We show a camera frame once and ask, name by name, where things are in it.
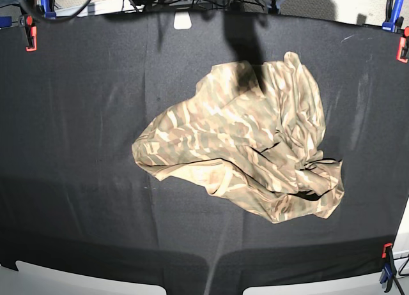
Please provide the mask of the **black table cloth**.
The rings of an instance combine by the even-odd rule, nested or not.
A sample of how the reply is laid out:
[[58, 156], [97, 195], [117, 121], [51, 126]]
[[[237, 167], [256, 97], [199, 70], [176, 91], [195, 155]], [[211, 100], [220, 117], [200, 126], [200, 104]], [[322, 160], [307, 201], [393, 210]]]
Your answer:
[[[240, 294], [378, 272], [408, 200], [408, 66], [399, 37], [323, 20], [221, 11], [1, 31], [1, 264], [169, 294]], [[215, 64], [296, 52], [316, 79], [345, 195], [326, 219], [272, 224], [204, 188], [157, 181], [131, 145]]]

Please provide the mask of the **blue clamp top right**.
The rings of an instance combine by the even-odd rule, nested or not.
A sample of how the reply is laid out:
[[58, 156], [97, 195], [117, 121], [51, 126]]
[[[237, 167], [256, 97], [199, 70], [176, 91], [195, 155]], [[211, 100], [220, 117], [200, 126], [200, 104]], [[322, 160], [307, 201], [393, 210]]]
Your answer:
[[391, 33], [399, 33], [404, 18], [400, 16], [404, 0], [387, 0], [385, 7], [385, 21], [382, 29]]

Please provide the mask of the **white tab on cloth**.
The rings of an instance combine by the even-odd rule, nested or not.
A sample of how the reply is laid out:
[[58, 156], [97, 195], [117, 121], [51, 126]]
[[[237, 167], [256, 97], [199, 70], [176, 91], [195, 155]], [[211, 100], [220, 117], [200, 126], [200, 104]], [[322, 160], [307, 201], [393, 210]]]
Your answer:
[[192, 21], [188, 12], [176, 12], [173, 27], [175, 30], [188, 30], [192, 27]]

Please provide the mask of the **camouflage t-shirt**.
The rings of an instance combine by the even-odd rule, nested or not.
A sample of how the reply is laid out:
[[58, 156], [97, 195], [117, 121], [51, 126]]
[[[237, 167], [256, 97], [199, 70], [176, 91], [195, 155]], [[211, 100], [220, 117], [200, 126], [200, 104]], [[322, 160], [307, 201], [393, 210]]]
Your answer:
[[319, 87], [294, 52], [259, 66], [217, 64], [195, 95], [159, 114], [132, 144], [136, 164], [205, 188], [271, 223], [328, 218], [344, 196], [342, 163], [319, 145]]

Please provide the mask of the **orange clamp far left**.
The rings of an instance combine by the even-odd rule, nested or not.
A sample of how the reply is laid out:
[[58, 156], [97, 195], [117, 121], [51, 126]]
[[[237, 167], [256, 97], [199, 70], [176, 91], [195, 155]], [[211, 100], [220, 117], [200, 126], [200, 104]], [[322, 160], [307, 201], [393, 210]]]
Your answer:
[[26, 51], [33, 52], [37, 50], [37, 26], [31, 15], [21, 15], [19, 17], [19, 26], [26, 40]]

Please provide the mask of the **blue clamp top left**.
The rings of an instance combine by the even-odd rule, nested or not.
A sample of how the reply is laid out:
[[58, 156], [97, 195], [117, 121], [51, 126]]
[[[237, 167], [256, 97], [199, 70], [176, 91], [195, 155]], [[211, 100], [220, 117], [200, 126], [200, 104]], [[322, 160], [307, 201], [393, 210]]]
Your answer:
[[40, 8], [46, 19], [55, 19], [56, 12], [54, 11], [55, 0], [40, 0]]

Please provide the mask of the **orange blue clamp bottom right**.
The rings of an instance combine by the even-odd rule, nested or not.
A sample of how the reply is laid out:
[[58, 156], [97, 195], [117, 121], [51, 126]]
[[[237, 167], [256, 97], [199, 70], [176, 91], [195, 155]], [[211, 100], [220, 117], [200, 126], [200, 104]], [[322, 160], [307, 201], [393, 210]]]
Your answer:
[[390, 292], [392, 286], [395, 285], [400, 295], [405, 295], [405, 292], [397, 279], [397, 269], [394, 263], [392, 246], [392, 243], [386, 243], [383, 246], [382, 259], [384, 263], [380, 277], [380, 284], [384, 287], [384, 293]]

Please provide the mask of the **orange clamp far right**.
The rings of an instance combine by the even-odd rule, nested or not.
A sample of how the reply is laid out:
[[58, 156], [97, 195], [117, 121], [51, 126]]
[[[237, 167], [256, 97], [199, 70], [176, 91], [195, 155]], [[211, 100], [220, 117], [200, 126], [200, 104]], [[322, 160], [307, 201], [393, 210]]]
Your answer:
[[408, 63], [408, 36], [409, 27], [405, 27], [402, 36], [399, 39], [396, 59], [402, 63]]

